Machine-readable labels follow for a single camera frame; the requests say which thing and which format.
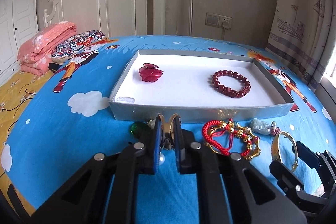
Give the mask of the pale jade pendant charm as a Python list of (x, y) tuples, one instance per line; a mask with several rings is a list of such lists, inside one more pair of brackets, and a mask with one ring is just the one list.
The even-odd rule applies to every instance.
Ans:
[(249, 127), (253, 132), (262, 135), (275, 136), (281, 132), (276, 122), (272, 121), (271, 123), (266, 123), (265, 121), (257, 118), (253, 118), (250, 121)]

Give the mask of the white wooden headboard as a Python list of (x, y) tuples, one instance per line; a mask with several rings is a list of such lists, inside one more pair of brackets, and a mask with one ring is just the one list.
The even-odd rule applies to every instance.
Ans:
[(78, 32), (101, 30), (108, 37), (146, 36), (152, 20), (154, 35), (165, 34), (166, 0), (51, 0), (44, 25), (70, 21)]

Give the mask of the metal pole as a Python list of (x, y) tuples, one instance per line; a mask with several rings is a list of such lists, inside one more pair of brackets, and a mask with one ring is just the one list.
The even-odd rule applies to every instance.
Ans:
[(193, 9), (194, 9), (194, 0), (189, 0), (189, 34), (188, 36), (192, 36), (193, 30)]

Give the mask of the blue cartoon blanket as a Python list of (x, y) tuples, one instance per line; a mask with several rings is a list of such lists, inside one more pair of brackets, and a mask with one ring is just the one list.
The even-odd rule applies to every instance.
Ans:
[[(95, 153), (113, 155), (135, 141), (132, 124), (113, 118), (107, 97), (125, 65), (138, 50), (187, 50), (219, 55), (252, 56), (270, 64), (296, 84), (309, 103), (292, 93), (297, 109), (275, 119), (312, 151), (335, 156), (335, 124), (315, 94), (292, 71), (262, 49), (233, 42), (183, 36), (131, 36), (99, 45), (88, 64), (81, 65), (60, 93), (53, 88), (58, 73), (30, 101), (3, 143), (1, 165), (20, 194), (37, 209)], [(271, 76), (276, 69), (269, 69)], [(155, 176), (139, 176), (135, 223), (199, 223), (195, 175), (179, 175), (173, 151)]]

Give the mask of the patterned blue red pillow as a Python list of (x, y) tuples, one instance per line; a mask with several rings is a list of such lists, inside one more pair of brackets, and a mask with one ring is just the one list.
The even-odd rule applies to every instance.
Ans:
[(105, 38), (104, 32), (100, 30), (90, 30), (76, 34), (58, 44), (51, 52), (51, 61), (62, 64), (74, 57), (86, 46)]

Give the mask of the white pearl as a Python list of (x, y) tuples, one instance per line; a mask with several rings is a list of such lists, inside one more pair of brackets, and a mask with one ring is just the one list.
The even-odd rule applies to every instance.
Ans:
[(163, 153), (159, 153), (159, 165), (163, 165), (165, 162), (165, 155)]

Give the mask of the gold hoop earrings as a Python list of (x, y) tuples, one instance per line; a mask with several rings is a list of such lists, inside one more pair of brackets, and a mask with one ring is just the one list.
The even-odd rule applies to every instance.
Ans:
[(173, 114), (168, 122), (165, 121), (165, 117), (162, 114), (158, 116), (161, 120), (162, 140), (168, 140), (171, 145), (174, 145), (174, 120), (178, 118), (178, 121), (181, 122), (180, 115), (177, 113)]

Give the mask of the gold bangle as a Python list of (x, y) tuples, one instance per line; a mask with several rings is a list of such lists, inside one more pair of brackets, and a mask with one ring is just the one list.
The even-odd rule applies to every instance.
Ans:
[(271, 154), (272, 154), (272, 161), (278, 161), (282, 163), (282, 157), (280, 152), (280, 136), (283, 135), (285, 138), (288, 138), (292, 143), (292, 148), (294, 149), (295, 159), (294, 163), (291, 165), (291, 172), (294, 172), (298, 167), (298, 149), (295, 142), (295, 139), (290, 135), (290, 133), (286, 131), (281, 131), (280, 133), (276, 134), (273, 138), (272, 145), (271, 145)]

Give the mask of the yellow floral bedsheet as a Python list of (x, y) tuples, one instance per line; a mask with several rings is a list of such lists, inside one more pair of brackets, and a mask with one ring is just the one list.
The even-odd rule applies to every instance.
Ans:
[(11, 184), (6, 174), (10, 160), (7, 138), (23, 110), (52, 75), (52, 72), (36, 76), (19, 71), (1, 86), (1, 154), (6, 156), (5, 159), (1, 159), (1, 192), (6, 201), (10, 200), (7, 191)]

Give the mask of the grey shallow cardboard tray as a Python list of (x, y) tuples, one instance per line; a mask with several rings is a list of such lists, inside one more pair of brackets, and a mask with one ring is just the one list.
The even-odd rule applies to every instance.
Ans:
[[(154, 83), (141, 80), (138, 70), (151, 63), (163, 71)], [(243, 98), (230, 98), (211, 83), (219, 70), (232, 70), (251, 83)], [(212, 119), (238, 121), (266, 119), (288, 114), (293, 98), (256, 59), (215, 52), (139, 50), (116, 82), (109, 104), (113, 116), (124, 121), (148, 121), (158, 114), (177, 113), (186, 123)]]

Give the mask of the folded pink quilt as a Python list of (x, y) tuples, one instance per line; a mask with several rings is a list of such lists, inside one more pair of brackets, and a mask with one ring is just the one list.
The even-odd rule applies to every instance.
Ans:
[(52, 24), (24, 42), (17, 55), (21, 71), (41, 76), (49, 70), (51, 52), (77, 33), (76, 24), (62, 21)]

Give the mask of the white wardrobe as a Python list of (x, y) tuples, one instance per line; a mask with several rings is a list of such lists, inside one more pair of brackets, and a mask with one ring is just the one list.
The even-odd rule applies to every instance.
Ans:
[(39, 32), (36, 0), (1, 0), (1, 84), (18, 70), (20, 46)]

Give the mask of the wall switch and socket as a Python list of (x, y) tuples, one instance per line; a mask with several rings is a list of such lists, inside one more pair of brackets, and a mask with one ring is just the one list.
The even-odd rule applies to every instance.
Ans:
[(214, 13), (206, 13), (205, 25), (231, 30), (233, 18)]

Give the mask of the red flower hair clip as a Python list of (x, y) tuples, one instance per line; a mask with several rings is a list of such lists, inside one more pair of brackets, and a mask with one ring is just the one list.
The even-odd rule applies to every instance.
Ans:
[(147, 83), (154, 83), (163, 75), (163, 71), (158, 69), (157, 65), (151, 63), (144, 63), (138, 72), (141, 80)]

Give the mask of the ship print curtain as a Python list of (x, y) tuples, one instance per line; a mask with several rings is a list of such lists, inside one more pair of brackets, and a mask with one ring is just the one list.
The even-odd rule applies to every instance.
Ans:
[(315, 90), (335, 43), (335, 0), (277, 0), (266, 50)]

